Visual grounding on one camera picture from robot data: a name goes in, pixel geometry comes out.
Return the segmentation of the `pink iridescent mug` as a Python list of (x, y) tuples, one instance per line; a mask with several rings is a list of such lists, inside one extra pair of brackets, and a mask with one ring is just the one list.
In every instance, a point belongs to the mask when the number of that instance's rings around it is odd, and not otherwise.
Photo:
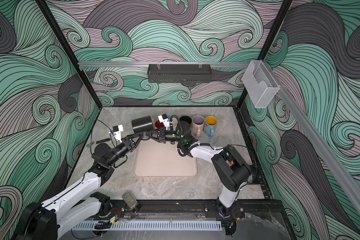
[(202, 134), (204, 123), (205, 119), (202, 116), (197, 115), (192, 118), (191, 131), (195, 138)]

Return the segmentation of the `white ribbed-bottom mug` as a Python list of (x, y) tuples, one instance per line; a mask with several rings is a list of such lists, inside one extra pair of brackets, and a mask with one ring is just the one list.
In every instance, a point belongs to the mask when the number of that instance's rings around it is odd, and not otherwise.
[(164, 127), (165, 127), (164, 124), (161, 123), (159, 120), (157, 120), (157, 121), (155, 122), (155, 128), (156, 128), (156, 129), (160, 129), (160, 128), (164, 128)]

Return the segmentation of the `blue mug yellow inside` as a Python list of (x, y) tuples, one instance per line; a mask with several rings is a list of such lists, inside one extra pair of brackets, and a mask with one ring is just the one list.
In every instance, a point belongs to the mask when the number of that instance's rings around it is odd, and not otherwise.
[(214, 136), (217, 123), (218, 120), (215, 117), (208, 116), (205, 118), (205, 124), (203, 130), (208, 137)]

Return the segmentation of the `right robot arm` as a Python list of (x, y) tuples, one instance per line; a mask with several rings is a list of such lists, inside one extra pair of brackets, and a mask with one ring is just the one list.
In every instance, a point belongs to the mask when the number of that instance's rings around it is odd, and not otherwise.
[(240, 190), (256, 177), (256, 168), (247, 164), (234, 145), (213, 147), (201, 143), (192, 136), (190, 125), (184, 121), (173, 126), (150, 130), (145, 133), (150, 140), (158, 143), (173, 143), (181, 157), (193, 157), (213, 164), (221, 183), (222, 191), (217, 198), (219, 214), (227, 218), (232, 215), (233, 207)]

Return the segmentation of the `black mug white base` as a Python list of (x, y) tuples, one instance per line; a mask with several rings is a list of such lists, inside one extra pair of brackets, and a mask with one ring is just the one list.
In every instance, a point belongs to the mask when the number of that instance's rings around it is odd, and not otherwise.
[(180, 117), (180, 121), (181, 121), (181, 122), (186, 122), (186, 123), (188, 123), (189, 125), (192, 124), (192, 118), (189, 117), (189, 116), (182, 116), (182, 117)]

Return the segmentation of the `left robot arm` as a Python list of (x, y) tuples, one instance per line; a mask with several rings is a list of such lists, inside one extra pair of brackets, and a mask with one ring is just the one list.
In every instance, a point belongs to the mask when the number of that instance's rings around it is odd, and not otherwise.
[(111, 212), (110, 197), (97, 190), (116, 169), (115, 163), (133, 152), (144, 137), (143, 133), (128, 135), (111, 148), (99, 144), (93, 154), (94, 164), (67, 189), (43, 201), (29, 204), (21, 214), (12, 239), (58, 240), (75, 225), (98, 213)]

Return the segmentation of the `black glossy mug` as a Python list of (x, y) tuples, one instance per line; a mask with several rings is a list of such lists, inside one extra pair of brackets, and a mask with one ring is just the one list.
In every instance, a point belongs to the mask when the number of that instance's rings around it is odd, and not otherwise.
[(151, 116), (145, 116), (132, 120), (132, 127), (135, 134), (149, 132), (154, 129)]

